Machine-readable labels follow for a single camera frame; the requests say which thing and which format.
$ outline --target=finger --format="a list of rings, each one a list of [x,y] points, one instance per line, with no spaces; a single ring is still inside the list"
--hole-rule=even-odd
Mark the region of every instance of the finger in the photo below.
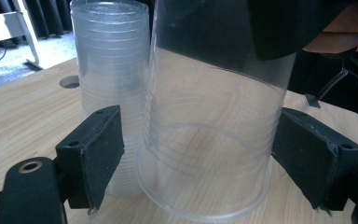
[[[345,8],[324,31],[331,33],[358,33],[358,3]]]
[[[358,33],[321,32],[303,50],[319,53],[340,53],[358,46]]]

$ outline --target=wooden table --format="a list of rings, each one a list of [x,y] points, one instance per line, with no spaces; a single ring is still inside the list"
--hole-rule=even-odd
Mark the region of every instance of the wooden table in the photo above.
[[[80,122],[79,88],[60,86],[63,78],[77,75],[76,60],[58,64],[0,87],[0,190],[6,171],[19,161],[55,157],[55,146]],[[287,92],[284,105],[301,110],[358,143],[358,115],[328,104],[309,107],[305,97]],[[274,160],[267,199],[249,216],[232,223],[313,224],[351,223],[354,207],[343,212],[312,210],[288,174]],[[67,208],[69,223],[193,223],[158,208],[145,195],[126,199],[106,195],[94,218],[86,210]]]

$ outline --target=clear acrylic tube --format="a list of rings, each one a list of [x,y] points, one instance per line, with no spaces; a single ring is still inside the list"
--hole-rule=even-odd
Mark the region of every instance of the clear acrylic tube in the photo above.
[[[156,4],[136,172],[155,203],[183,218],[230,221],[268,193],[295,55],[260,60],[248,12],[246,1]]]

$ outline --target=transparent plastic cylinder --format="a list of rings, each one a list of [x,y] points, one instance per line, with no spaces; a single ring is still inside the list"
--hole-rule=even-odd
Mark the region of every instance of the transparent plastic cylinder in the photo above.
[[[230,221],[268,194],[295,55],[260,60],[249,17],[240,0],[156,2],[135,164],[144,192],[179,217]]]
[[[107,191],[142,193],[134,155],[142,144],[150,52],[148,7],[132,0],[73,0],[82,119],[101,108],[120,105],[125,153]]]

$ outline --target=black clamp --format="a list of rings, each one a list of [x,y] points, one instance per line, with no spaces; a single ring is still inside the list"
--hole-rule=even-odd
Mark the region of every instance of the black clamp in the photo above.
[[[63,203],[98,210],[124,143],[120,107],[101,109],[56,146],[57,158],[11,167],[0,192],[0,223],[67,223]]]
[[[313,117],[282,110],[272,156],[312,207],[342,211],[348,199],[358,224],[358,145]]]

